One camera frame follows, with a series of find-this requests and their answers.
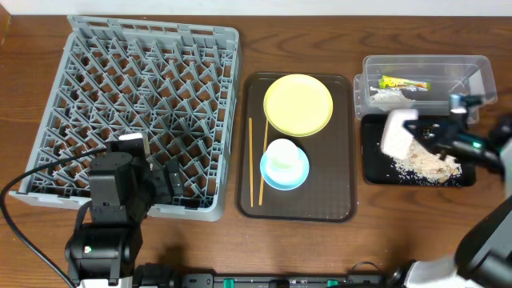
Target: wood tabletop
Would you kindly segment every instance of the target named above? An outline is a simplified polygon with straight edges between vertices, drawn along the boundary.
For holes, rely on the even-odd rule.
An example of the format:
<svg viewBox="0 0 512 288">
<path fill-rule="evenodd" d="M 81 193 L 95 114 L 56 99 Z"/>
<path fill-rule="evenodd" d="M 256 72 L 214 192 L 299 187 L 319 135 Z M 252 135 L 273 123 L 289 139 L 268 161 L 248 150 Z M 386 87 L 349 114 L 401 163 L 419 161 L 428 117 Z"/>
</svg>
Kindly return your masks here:
<svg viewBox="0 0 512 288">
<path fill-rule="evenodd" d="M 481 110 L 484 135 L 512 111 L 512 18 L 408 17 L 136 17 L 236 28 L 242 39 L 242 82 L 257 71 L 340 74 L 351 82 L 372 54 L 481 54 L 491 61 L 498 103 Z M 0 46 L 0 186 L 26 168 L 62 48 L 65 17 L 14 16 Z M 233 157 L 241 142 L 240 91 Z M 496 175 L 478 168 L 464 189 L 365 184 L 358 148 L 358 212 L 347 224 L 253 220 L 234 205 L 230 170 L 226 211 L 217 222 L 148 218 L 138 264 L 160 262 L 181 272 L 342 274 L 360 261 L 392 270 L 410 259 L 453 253 L 460 239 L 503 200 Z M 7 205 L 21 230 L 63 270 L 76 211 Z M 0 286 L 64 287 L 63 281 L 0 221 Z"/>
</svg>

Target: chopstick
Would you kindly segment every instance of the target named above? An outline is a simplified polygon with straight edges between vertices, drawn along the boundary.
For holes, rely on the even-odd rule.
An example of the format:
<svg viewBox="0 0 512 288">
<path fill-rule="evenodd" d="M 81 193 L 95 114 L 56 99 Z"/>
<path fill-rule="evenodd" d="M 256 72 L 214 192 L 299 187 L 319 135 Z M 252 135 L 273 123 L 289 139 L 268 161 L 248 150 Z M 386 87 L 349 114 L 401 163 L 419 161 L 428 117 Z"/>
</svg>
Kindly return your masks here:
<svg viewBox="0 0 512 288">
<path fill-rule="evenodd" d="M 266 120 L 265 123 L 265 139 L 263 140 L 263 153 L 266 152 L 266 139 L 269 133 L 269 120 Z M 263 205 L 263 175 L 259 181 L 259 205 Z"/>
<path fill-rule="evenodd" d="M 253 119 L 249 118 L 249 171 L 250 171 L 250 206 L 254 204 L 254 185 L 253 185 Z"/>
</svg>

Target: light blue bowl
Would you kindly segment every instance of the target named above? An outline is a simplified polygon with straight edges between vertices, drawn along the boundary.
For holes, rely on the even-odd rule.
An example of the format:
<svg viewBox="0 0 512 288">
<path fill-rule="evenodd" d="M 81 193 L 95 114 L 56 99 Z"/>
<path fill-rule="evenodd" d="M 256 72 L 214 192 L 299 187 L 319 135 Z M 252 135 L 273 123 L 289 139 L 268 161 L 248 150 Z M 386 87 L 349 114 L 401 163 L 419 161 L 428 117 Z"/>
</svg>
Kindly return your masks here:
<svg viewBox="0 0 512 288">
<path fill-rule="evenodd" d="M 297 180 L 294 182 L 288 182 L 288 183 L 279 183 L 269 177 L 269 175 L 266 173 L 267 154 L 266 154 L 266 152 L 264 153 L 262 160 L 259 163 L 259 169 L 262 172 L 262 176 L 263 176 L 263 179 L 265 180 L 266 184 L 270 185 L 274 189 L 286 191 L 286 190 L 295 189 L 304 183 L 304 181 L 307 178 L 308 173 L 310 172 L 310 161 L 307 159 L 307 156 L 304 153 L 304 151 L 302 151 L 300 148 L 297 148 L 297 149 L 298 149 L 298 159 L 302 162 L 301 177 L 297 178 Z"/>
</svg>

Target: black tray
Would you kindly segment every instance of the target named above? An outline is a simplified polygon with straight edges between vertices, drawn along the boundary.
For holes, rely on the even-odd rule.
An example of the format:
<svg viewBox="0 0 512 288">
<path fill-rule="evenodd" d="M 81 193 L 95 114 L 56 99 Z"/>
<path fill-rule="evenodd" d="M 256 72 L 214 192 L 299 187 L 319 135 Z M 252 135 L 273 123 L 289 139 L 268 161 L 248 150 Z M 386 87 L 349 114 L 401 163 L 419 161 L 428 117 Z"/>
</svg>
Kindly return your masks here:
<svg viewBox="0 0 512 288">
<path fill-rule="evenodd" d="M 428 182 L 426 178 L 400 178 L 401 174 L 394 168 L 392 157 L 380 149 L 386 119 L 387 115 L 368 114 L 361 120 L 362 166 L 366 181 L 373 184 L 415 186 L 472 186 L 476 182 L 474 166 L 467 164 L 462 164 L 459 176 L 451 176 L 444 183 Z"/>
<path fill-rule="evenodd" d="M 243 152 L 238 168 L 236 205 L 251 218 L 345 222 L 357 208 L 354 150 L 354 104 L 350 83 L 338 75 L 316 75 L 333 98 L 333 115 L 329 123 L 311 136 L 293 138 L 278 132 L 269 124 L 268 142 L 288 138 L 306 153 L 310 173 L 299 188 L 275 190 L 264 184 L 263 205 L 258 204 L 266 117 L 263 99 L 269 86 L 284 73 L 252 74 L 244 87 L 242 111 Z M 250 207 L 249 117 L 253 119 L 254 207 Z"/>
</svg>

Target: yellow plate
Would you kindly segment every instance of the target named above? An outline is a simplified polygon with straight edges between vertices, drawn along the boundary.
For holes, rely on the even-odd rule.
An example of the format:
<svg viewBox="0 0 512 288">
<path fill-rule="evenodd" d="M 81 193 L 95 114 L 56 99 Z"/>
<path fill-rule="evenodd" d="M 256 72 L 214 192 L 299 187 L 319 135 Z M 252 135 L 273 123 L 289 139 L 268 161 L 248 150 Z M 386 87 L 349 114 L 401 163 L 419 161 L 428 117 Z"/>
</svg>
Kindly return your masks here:
<svg viewBox="0 0 512 288">
<path fill-rule="evenodd" d="M 316 78 L 292 74 L 269 87 L 263 109 L 269 123 L 279 132 L 303 137 L 327 125 L 333 113 L 333 99 Z"/>
</svg>

